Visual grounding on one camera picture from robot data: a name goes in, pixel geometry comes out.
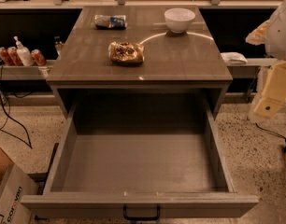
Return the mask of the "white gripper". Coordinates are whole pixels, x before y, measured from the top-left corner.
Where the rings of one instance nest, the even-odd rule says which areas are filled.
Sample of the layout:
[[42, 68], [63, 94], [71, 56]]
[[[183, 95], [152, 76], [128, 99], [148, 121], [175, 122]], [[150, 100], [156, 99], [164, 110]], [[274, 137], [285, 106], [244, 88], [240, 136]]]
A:
[[[273, 12], [269, 21], [264, 21], [245, 41], [258, 46], [265, 43], [268, 55], [286, 60], [286, 0]], [[259, 122], [271, 119], [286, 104], [286, 61], [276, 61], [265, 71], [264, 86], [254, 97], [248, 119]]]

